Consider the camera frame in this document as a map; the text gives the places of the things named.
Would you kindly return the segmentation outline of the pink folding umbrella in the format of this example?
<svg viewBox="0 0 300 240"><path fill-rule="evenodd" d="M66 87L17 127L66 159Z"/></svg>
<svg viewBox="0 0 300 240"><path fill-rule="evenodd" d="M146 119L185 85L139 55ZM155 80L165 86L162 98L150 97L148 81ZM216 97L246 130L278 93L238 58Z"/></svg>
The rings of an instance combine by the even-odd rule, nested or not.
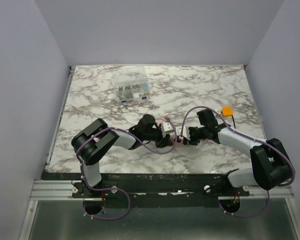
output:
<svg viewBox="0 0 300 240"><path fill-rule="evenodd" d="M158 127L159 127L160 130L161 130L161 123L162 123L163 121L168 122L167 120L159 120L159 121L157 122ZM177 128L177 127L173 127L174 133L170 134L170 140L173 141L173 144L174 144L175 141L177 141L178 143L183 143L183 140L184 140L184 139L180 139L180 138L177 136L176 128Z"/></svg>

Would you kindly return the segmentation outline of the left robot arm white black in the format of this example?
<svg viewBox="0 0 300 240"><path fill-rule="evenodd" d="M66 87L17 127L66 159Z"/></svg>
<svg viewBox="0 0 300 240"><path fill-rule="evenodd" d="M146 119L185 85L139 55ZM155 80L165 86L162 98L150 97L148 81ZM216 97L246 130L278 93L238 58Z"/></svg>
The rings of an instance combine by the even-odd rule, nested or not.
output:
<svg viewBox="0 0 300 240"><path fill-rule="evenodd" d="M71 145L80 163L81 180L87 189L93 191L102 181L99 161L111 147L135 150L144 146L149 151L164 155L172 152L178 142L176 128L168 117L174 139L162 130L154 116L145 114L138 123L128 130L110 127L98 118L80 131L72 140Z"/></svg>

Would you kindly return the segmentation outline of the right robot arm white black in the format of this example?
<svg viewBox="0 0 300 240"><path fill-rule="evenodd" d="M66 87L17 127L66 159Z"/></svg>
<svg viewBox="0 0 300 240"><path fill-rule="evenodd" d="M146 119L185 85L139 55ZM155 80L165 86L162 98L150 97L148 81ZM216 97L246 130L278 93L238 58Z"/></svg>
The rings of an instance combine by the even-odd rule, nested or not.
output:
<svg viewBox="0 0 300 240"><path fill-rule="evenodd" d="M198 106L200 127L181 126L180 137L190 144L211 140L228 146L251 160L251 167L233 170L226 174L234 188L260 187L269 191L293 183L296 171L288 154L277 138L263 139L247 135L226 122L224 117L210 107Z"/></svg>

